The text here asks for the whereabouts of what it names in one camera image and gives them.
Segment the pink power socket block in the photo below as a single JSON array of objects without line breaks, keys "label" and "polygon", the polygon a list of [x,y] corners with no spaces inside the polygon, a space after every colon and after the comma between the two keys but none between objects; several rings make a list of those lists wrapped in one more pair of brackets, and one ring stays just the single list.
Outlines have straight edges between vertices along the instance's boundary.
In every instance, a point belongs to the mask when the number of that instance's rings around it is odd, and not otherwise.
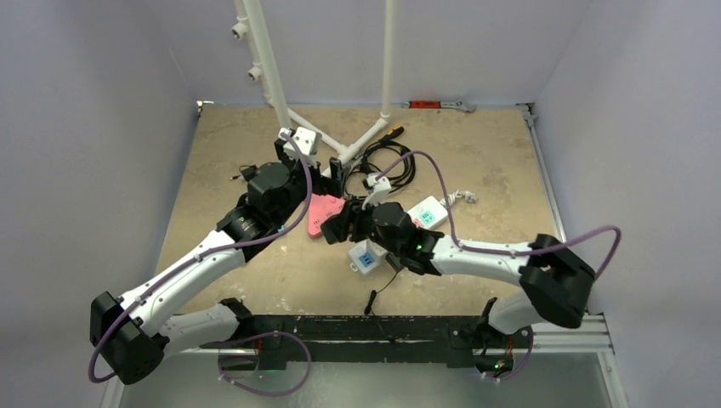
[{"label": "pink power socket block", "polygon": [[322,236],[321,225],[331,216],[343,210],[345,200],[332,195],[312,195],[308,211],[308,234],[310,238]]}]

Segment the black plug adapter with cable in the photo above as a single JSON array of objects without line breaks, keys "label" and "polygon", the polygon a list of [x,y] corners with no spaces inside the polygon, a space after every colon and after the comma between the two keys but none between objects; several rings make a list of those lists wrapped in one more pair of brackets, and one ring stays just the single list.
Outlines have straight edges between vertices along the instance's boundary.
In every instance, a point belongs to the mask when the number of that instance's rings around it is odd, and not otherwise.
[{"label": "black plug adapter with cable", "polygon": [[256,177],[257,172],[258,167],[256,165],[240,165],[238,167],[237,174],[231,176],[229,178],[229,181],[243,179],[244,181],[248,182]]}]

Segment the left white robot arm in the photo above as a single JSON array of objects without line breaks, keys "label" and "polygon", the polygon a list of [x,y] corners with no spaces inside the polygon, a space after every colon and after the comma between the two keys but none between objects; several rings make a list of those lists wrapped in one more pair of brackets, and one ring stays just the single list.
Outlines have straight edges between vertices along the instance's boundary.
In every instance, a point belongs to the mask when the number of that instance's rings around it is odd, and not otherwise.
[{"label": "left white robot arm", "polygon": [[283,128],[274,142],[276,161],[247,176],[247,191],[189,252],[148,281],[119,296],[97,295],[90,304],[91,383],[112,378],[130,385],[166,358],[196,345],[226,341],[241,348],[253,339],[243,304],[222,301],[202,312],[179,309],[227,273],[247,266],[274,241],[294,230],[313,195],[342,194],[336,173],[319,170],[318,133]]}]

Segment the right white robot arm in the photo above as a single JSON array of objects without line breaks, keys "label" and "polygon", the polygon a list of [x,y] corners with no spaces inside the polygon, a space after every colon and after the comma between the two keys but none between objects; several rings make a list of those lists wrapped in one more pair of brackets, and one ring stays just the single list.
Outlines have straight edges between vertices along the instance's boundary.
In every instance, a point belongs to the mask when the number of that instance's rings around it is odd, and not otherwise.
[{"label": "right white robot arm", "polygon": [[492,303],[477,324],[480,340],[497,346],[510,334],[540,322],[580,327],[596,280],[594,270],[572,250],[554,250],[558,240],[539,234],[533,242],[482,245],[424,229],[398,202],[363,206],[353,200],[321,225],[329,244],[369,240],[395,269],[417,275],[471,275],[516,285],[519,290]]}]

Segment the white power strip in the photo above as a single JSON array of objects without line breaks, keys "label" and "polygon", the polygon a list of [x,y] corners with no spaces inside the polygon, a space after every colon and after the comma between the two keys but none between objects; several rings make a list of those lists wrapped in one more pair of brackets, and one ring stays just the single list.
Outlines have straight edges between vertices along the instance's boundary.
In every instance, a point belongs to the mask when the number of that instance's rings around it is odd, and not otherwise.
[{"label": "white power strip", "polygon": [[[478,197],[474,192],[469,190],[455,190],[442,199],[430,195],[407,212],[416,226],[427,230],[434,230],[447,220],[449,209],[457,200],[475,203]],[[378,266],[375,269],[387,263],[385,256],[388,252],[378,244],[366,239],[363,242],[357,243],[348,251],[349,267],[354,272],[358,272],[361,275],[368,275],[372,272],[362,274],[357,268],[357,258],[364,252],[372,252],[377,257]]]}]

